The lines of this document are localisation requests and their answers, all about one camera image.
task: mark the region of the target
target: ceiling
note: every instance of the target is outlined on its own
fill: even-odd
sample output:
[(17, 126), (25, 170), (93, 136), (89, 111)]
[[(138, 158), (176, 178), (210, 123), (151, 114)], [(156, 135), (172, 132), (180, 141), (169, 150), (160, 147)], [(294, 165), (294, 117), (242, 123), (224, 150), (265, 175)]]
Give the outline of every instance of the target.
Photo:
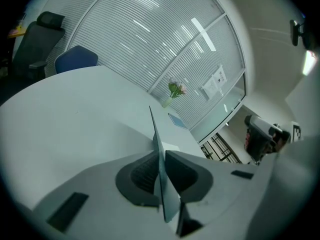
[(232, 0), (249, 32), (255, 89), (283, 101), (303, 77), (305, 49), (290, 40), (289, 20), (303, 22), (290, 0)]

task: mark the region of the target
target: armrest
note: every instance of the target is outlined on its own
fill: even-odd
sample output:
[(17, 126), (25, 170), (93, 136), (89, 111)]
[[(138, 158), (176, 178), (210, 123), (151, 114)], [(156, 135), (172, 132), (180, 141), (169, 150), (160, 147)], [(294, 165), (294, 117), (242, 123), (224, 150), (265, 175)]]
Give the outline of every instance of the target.
[(35, 63), (30, 64), (29, 69), (30, 70), (38, 70), (38, 69), (44, 68), (47, 64), (48, 63), (44, 60), (37, 61)]

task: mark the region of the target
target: headrest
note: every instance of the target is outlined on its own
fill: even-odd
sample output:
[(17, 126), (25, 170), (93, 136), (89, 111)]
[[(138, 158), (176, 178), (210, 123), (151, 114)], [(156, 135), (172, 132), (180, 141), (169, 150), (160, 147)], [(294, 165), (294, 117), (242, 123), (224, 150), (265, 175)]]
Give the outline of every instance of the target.
[(59, 30), (61, 28), (61, 24), (64, 18), (65, 16), (55, 14), (49, 11), (44, 11), (36, 19), (36, 23), (39, 26), (43, 26), (49, 29)]

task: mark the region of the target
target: glass partition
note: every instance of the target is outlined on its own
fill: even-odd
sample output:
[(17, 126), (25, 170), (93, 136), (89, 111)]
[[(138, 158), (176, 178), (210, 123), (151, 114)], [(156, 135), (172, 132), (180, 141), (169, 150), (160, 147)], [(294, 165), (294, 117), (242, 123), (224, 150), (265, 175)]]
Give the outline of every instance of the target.
[(223, 97), (200, 123), (191, 129), (191, 134), (197, 142), (201, 142), (214, 132), (214, 130), (236, 109), (245, 97), (245, 77), (238, 80), (231, 91)]

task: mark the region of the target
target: curved desk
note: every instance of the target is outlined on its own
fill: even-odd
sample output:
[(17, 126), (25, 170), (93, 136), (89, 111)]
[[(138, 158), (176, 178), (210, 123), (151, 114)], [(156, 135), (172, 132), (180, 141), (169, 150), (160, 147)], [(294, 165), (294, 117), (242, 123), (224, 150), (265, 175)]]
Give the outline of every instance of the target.
[(80, 171), (153, 149), (152, 112), (161, 140), (205, 157), (177, 115), (105, 66), (46, 78), (0, 107), (2, 172), (13, 197), (29, 208)]

